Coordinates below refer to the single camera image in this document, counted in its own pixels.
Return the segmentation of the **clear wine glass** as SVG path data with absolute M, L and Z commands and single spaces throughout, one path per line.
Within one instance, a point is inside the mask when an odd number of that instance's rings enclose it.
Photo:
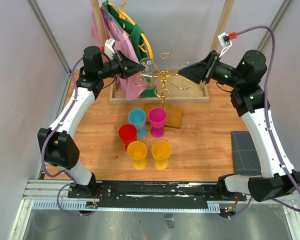
M 153 73 L 155 72 L 155 62 L 151 58 L 143 58 L 139 62 L 144 66 L 144 70 L 141 72 L 143 75 L 139 83 L 144 86 L 147 90 L 153 90 L 155 88 L 155 77 Z

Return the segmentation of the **blue plastic goblet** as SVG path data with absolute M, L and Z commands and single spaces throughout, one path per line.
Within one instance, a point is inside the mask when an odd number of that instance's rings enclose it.
M 146 136 L 146 113 L 144 110 L 136 108 L 130 111 L 128 114 L 128 120 L 131 125 L 134 125 L 137 129 L 137 138 L 143 139 Z

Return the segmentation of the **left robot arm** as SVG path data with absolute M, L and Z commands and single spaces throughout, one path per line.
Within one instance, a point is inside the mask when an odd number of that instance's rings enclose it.
M 127 79 L 145 67 L 119 50 L 109 57 L 97 46 L 86 47 L 78 62 L 83 66 L 78 79 L 72 80 L 70 100 L 48 128 L 39 129 L 37 138 L 45 175 L 55 178 L 64 173 L 73 181 L 73 190 L 91 198 L 97 193 L 96 177 L 79 160 L 80 150 L 74 141 L 76 129 L 104 88 L 104 79 L 116 75 Z

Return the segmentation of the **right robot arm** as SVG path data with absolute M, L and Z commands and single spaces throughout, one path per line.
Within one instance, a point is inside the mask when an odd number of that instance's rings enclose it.
M 178 74 L 195 84 L 207 84 L 213 79 L 232 87 L 231 103 L 250 133 L 261 175 L 222 176 L 218 179 L 221 184 L 216 188 L 217 196 L 228 200 L 238 192 L 263 202 L 292 194 L 300 187 L 300 171 L 296 171 L 287 158 L 272 121 L 270 105 L 259 85 L 267 71 L 265 55 L 258 50 L 248 50 L 237 67 L 220 59 L 221 54 L 213 50 L 205 59 L 180 69 Z

